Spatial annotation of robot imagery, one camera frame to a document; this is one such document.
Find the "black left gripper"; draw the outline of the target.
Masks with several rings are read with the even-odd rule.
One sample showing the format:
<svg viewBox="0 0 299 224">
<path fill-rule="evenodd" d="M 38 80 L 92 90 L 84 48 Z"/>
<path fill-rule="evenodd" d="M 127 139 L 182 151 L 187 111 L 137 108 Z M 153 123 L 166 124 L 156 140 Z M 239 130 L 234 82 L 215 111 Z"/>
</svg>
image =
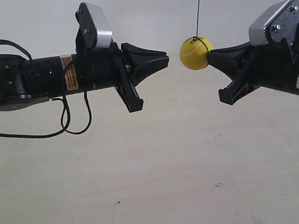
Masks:
<svg viewBox="0 0 299 224">
<path fill-rule="evenodd" d="M 139 48 L 130 43 L 112 42 L 107 49 L 93 49 L 75 64 L 79 90 L 114 88 L 128 112 L 143 109 L 143 99 L 135 87 L 169 65 L 166 52 Z"/>
</svg>

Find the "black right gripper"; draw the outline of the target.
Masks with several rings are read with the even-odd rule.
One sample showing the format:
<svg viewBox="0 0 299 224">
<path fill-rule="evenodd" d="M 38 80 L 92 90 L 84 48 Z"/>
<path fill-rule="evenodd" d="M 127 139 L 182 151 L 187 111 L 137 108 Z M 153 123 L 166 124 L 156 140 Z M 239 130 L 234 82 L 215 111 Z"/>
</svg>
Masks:
<svg viewBox="0 0 299 224">
<path fill-rule="evenodd" d="M 218 91 L 225 104 L 233 105 L 261 87 L 299 96 L 299 45 L 282 40 L 257 51 L 250 43 L 243 43 L 212 49 L 206 57 L 210 66 L 231 80 Z"/>
</svg>

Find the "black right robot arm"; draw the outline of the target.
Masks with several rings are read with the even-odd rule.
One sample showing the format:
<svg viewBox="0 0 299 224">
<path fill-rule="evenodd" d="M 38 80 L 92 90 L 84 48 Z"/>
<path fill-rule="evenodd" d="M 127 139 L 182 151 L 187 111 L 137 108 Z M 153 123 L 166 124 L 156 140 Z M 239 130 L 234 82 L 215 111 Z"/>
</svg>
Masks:
<svg viewBox="0 0 299 224">
<path fill-rule="evenodd" d="M 262 87 L 299 96 L 299 44 L 288 44 L 286 39 L 272 45 L 245 43 L 212 50 L 207 61 L 231 80 L 218 91 L 225 104 L 233 105 Z"/>
</svg>

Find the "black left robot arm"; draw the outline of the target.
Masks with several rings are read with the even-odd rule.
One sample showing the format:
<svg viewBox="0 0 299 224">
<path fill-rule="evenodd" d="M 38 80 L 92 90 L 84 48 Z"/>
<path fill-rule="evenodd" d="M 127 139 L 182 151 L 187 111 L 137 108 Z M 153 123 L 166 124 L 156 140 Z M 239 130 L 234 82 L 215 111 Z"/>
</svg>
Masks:
<svg viewBox="0 0 299 224">
<path fill-rule="evenodd" d="M 28 60 L 0 54 L 0 111 L 27 108 L 49 100 L 114 88 L 129 112 L 143 108 L 136 87 L 165 69 L 169 57 L 130 43 L 112 43 L 84 56 L 69 54 Z"/>
</svg>

